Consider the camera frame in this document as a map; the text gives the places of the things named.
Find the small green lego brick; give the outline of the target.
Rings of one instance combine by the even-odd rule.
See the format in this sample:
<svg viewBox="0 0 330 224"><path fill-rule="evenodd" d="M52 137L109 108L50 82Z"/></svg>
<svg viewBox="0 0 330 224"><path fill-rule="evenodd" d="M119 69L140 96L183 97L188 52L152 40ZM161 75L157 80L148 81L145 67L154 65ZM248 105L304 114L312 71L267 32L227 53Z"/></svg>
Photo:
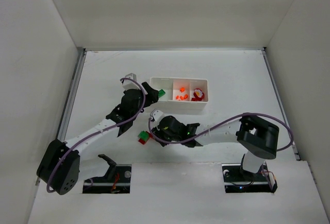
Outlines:
<svg viewBox="0 0 330 224"><path fill-rule="evenodd" d="M166 94L166 93L165 93L165 91L164 91L163 89L161 89L161 90L158 91L158 97L159 97L159 98L165 96L165 94Z"/></svg>

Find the red lego brick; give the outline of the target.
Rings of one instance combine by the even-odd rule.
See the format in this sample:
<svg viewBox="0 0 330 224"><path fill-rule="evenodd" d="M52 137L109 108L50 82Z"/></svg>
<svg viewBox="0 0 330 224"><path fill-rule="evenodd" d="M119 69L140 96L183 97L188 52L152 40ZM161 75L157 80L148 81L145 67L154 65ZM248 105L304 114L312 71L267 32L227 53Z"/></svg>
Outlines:
<svg viewBox="0 0 330 224"><path fill-rule="evenodd" d="M144 142L143 140L140 140L140 139L138 139L138 141L139 141L141 144L143 144L143 145L147 143L147 142Z"/></svg>

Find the red lego with flower sticker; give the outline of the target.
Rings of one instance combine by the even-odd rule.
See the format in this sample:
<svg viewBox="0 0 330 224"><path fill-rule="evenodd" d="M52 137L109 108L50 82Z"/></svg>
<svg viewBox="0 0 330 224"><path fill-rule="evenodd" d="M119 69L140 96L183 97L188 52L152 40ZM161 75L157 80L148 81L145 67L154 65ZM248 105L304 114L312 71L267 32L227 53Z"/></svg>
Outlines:
<svg viewBox="0 0 330 224"><path fill-rule="evenodd" d="M194 89L193 97L191 98L192 101L203 101L204 98L205 94L200 88Z"/></svg>

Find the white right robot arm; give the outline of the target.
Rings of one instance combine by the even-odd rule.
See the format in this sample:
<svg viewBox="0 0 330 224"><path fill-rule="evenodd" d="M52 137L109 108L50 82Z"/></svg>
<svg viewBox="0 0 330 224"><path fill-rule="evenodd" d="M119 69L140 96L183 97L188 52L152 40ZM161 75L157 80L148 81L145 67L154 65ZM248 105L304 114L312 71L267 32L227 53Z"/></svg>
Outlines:
<svg viewBox="0 0 330 224"><path fill-rule="evenodd" d="M266 160L277 155L279 127L256 115L243 115L222 125L202 126L199 123L183 124L174 116L164 116L160 111L151 114L148 128L161 146L181 144L188 148L210 144L238 143L247 152L241 168L257 173Z"/></svg>

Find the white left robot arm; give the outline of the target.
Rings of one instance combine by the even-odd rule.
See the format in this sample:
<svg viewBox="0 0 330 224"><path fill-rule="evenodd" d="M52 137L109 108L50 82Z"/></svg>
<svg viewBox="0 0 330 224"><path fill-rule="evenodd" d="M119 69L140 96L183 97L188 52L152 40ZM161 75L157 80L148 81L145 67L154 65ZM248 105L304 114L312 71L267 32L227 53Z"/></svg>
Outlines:
<svg viewBox="0 0 330 224"><path fill-rule="evenodd" d="M83 174L86 179L106 175L107 167L82 163L87 149L105 138L117 139L133 126L145 108L158 102L158 90L147 82L139 84L127 77L121 81L124 87L121 102L99 124L67 141L55 139L49 143L37 169L48 193L68 193L83 179Z"/></svg>

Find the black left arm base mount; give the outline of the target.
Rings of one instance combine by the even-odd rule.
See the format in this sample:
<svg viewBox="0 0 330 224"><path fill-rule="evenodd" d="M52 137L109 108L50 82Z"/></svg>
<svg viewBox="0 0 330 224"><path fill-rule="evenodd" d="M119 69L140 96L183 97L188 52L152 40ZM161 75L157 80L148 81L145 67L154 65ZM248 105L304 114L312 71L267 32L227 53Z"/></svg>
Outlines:
<svg viewBox="0 0 330 224"><path fill-rule="evenodd" d="M107 171L103 176L84 181L83 194L129 194L131 181L131 164L117 164L110 157L99 154L99 158L107 163Z"/></svg>

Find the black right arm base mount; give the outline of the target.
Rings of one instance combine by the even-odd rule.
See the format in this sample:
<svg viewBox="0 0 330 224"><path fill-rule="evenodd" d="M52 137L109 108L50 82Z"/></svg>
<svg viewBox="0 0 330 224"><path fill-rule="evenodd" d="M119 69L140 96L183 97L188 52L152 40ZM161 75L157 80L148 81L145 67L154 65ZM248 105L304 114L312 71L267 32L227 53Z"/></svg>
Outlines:
<svg viewBox="0 0 330 224"><path fill-rule="evenodd" d="M257 173L241 168L240 164L223 164L223 180L226 193L272 193L278 184L273 172L264 163Z"/></svg>

